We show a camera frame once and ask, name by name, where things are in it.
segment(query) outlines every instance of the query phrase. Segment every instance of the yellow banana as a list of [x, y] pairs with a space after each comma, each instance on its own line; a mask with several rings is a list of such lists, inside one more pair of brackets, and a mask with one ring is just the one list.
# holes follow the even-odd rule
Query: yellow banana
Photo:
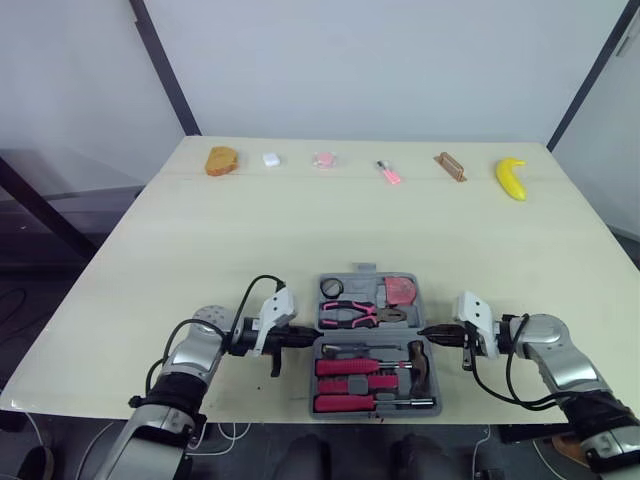
[[526, 165], [527, 162], [514, 157], [506, 157], [498, 162], [496, 167], [496, 177], [502, 188], [516, 200], [527, 199], [527, 189], [520, 183], [520, 180], [513, 174], [512, 168]]

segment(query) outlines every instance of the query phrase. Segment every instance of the white wall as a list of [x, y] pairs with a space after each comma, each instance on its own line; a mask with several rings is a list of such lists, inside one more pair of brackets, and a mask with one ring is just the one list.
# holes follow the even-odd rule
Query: white wall
[[0, 155], [42, 194], [144, 184], [182, 136], [127, 0], [0, 0]]
[[640, 39], [611, 57], [553, 155], [607, 224], [640, 239]]
[[627, 0], [148, 0], [203, 134], [547, 143]]

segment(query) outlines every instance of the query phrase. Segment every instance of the white cube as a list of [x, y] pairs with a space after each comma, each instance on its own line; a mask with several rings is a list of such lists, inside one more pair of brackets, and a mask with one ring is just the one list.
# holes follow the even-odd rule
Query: white cube
[[262, 155], [262, 160], [267, 167], [277, 167], [280, 165], [280, 159], [275, 153], [265, 153]]

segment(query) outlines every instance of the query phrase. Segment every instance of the robotic hand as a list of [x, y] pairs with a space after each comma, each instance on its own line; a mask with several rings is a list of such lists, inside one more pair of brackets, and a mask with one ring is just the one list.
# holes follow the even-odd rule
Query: robotic hand
[[[578, 350], [567, 326], [551, 315], [503, 315], [494, 321], [486, 302], [471, 292], [458, 297], [454, 307], [456, 323], [427, 327], [421, 332], [433, 343], [463, 348], [462, 368], [473, 372], [476, 382], [488, 393], [529, 410], [544, 410], [556, 404], [563, 410], [581, 442], [591, 470], [605, 474], [628, 472], [640, 477], [640, 421], [616, 400], [602, 375]], [[497, 358], [508, 354], [507, 385], [511, 397], [489, 389], [478, 376], [476, 355]], [[511, 384], [513, 355], [538, 365], [551, 395], [522, 401]]]
[[[207, 419], [198, 412], [222, 355], [270, 354], [271, 376], [277, 377], [283, 347], [308, 347], [321, 335], [311, 328], [288, 325], [296, 315], [294, 299], [280, 281], [276, 292], [264, 302], [259, 318], [246, 318], [238, 325], [249, 290], [235, 318], [224, 307], [209, 306], [174, 329], [163, 358], [154, 364], [162, 364], [155, 385], [151, 388], [152, 367], [146, 397], [129, 401], [135, 411], [100, 467], [97, 480], [188, 478], [191, 459], [185, 449], [205, 428]], [[169, 353], [175, 334], [188, 324], [186, 338]]]

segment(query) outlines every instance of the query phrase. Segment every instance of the pliers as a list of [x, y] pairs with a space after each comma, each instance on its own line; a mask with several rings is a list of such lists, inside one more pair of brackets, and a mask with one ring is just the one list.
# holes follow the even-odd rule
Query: pliers
[[320, 327], [325, 329], [337, 328], [356, 328], [366, 327], [374, 328], [379, 322], [402, 322], [407, 319], [407, 314], [402, 310], [395, 308], [380, 308], [371, 302], [353, 302], [351, 300], [338, 300], [335, 302], [326, 302], [320, 305], [320, 310], [326, 312], [328, 310], [356, 310], [364, 313], [363, 316], [354, 318], [353, 320], [331, 320], [328, 318], [320, 319]]

